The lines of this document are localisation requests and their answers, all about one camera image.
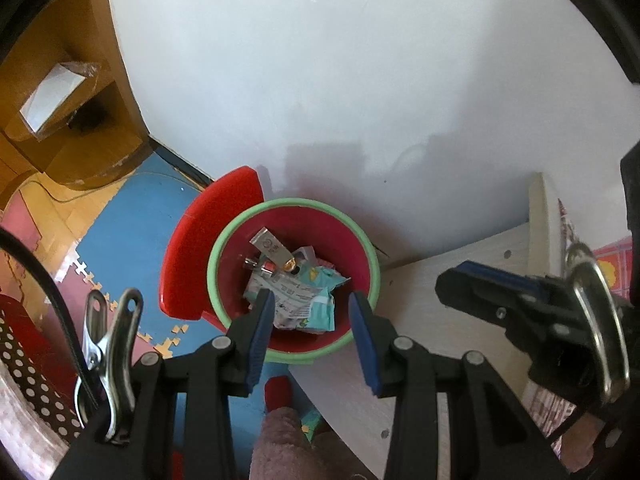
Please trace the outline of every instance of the brown wooden furniture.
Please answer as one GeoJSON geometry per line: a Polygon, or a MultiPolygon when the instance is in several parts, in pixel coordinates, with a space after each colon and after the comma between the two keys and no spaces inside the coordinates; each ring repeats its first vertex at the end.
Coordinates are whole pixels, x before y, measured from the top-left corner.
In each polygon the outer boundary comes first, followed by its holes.
{"type": "Polygon", "coordinates": [[[0,210],[31,174],[83,190],[126,175],[148,156],[148,131],[130,90],[108,0],[52,0],[0,64],[0,210]],[[57,62],[94,62],[92,91],[107,112],[86,132],[66,125],[44,140],[16,134],[16,112],[57,62]]]}

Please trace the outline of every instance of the white wooden board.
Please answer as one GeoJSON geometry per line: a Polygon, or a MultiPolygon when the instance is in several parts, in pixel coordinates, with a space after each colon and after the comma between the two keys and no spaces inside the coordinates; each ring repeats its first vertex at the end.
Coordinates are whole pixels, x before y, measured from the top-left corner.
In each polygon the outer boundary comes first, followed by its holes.
{"type": "MultiPolygon", "coordinates": [[[[475,260],[526,274],[529,226],[520,225],[461,249],[385,271],[376,313],[388,317],[398,333],[434,353],[461,357],[476,349],[486,355],[518,396],[527,382],[530,361],[505,338],[504,331],[444,307],[436,297],[438,275],[464,260],[475,260]],[[505,258],[506,251],[511,256],[505,258]]],[[[394,401],[376,399],[364,383],[353,344],[291,373],[322,416],[351,450],[379,478],[385,469],[394,401]]],[[[447,432],[441,433],[442,475],[448,476],[447,432]]]]}

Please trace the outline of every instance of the trash can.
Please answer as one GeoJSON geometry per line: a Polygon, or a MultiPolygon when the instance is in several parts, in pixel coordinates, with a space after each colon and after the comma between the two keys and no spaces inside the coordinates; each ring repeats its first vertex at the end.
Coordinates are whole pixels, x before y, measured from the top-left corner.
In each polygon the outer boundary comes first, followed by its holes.
{"type": "Polygon", "coordinates": [[[273,329],[266,360],[308,364],[352,340],[348,300],[354,290],[367,294],[374,309],[380,292],[380,266],[364,231],[347,215],[315,200],[281,198],[263,202],[240,213],[220,233],[207,266],[207,288],[216,315],[225,327],[249,310],[242,297],[251,271],[242,266],[258,249],[249,240],[263,227],[289,250],[313,246],[316,255],[335,265],[350,280],[333,291],[335,330],[311,334],[273,329]]]}

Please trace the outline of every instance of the red sock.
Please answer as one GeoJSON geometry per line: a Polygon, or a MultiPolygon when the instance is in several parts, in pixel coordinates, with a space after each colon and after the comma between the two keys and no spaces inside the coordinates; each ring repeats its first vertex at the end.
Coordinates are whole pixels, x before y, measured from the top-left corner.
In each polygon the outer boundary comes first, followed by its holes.
{"type": "Polygon", "coordinates": [[[286,375],[272,377],[264,385],[264,405],[267,413],[291,405],[293,392],[286,375]]]}

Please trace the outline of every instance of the polka dot fabric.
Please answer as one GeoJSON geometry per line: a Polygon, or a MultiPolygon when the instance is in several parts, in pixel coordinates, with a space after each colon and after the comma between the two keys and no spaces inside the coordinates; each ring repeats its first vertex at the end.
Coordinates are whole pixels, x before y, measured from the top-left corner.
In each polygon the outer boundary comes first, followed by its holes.
{"type": "Polygon", "coordinates": [[[47,378],[36,370],[14,337],[11,327],[0,317],[0,360],[20,388],[29,407],[66,443],[78,436],[80,423],[76,414],[61,402],[47,378]]]}

